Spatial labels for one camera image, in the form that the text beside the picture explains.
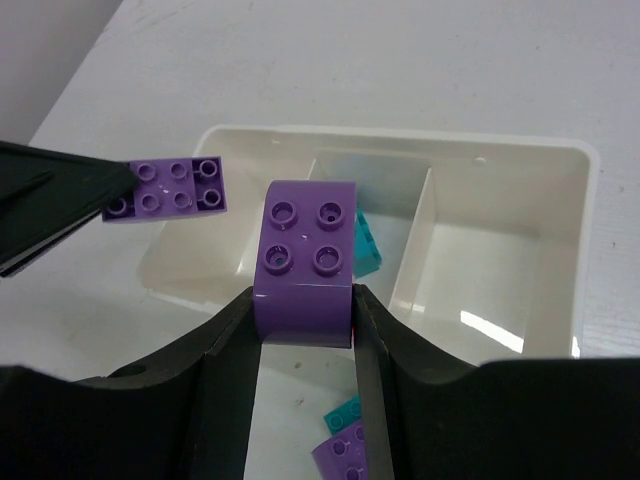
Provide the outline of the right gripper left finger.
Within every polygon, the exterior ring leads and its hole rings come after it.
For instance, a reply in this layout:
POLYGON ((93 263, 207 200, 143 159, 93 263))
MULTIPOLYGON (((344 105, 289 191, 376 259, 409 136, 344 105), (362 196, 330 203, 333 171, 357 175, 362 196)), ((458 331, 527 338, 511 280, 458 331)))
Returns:
POLYGON ((245 289, 219 313, 165 347, 108 376, 83 379, 108 407, 110 432, 132 447, 108 466, 151 468, 170 447, 170 479, 241 479, 245 473, 262 343, 253 290, 245 289))

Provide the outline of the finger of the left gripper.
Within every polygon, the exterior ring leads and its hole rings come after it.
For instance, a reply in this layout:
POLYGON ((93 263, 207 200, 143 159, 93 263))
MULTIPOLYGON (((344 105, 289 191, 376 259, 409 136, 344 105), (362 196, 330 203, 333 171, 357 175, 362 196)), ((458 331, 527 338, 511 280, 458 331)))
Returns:
POLYGON ((3 141, 1 276, 16 275, 137 185, 122 162, 3 141))

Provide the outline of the purple curved lego brick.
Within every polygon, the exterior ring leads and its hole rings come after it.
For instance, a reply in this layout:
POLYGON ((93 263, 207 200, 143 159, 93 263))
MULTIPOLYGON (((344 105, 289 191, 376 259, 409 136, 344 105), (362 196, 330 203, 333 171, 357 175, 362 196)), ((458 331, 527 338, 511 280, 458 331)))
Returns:
POLYGON ((350 348, 355 220, 352 182, 270 184, 253 285, 263 342, 350 348))

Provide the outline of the purple lego plate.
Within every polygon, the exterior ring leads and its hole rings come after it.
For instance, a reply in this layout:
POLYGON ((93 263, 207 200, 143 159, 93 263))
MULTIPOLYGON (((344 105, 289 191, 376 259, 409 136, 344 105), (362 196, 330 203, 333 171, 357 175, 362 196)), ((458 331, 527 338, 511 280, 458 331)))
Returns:
POLYGON ((193 218, 227 210, 219 156, 136 160, 127 166, 138 184, 102 211, 107 223, 193 218))

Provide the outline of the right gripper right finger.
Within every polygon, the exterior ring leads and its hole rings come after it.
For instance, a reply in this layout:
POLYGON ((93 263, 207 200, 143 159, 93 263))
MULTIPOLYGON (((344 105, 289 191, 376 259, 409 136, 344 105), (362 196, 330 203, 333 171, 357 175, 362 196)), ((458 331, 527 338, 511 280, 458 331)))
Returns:
POLYGON ((355 285, 352 320, 373 479, 476 479, 480 426, 456 381, 474 366, 397 320, 355 285))

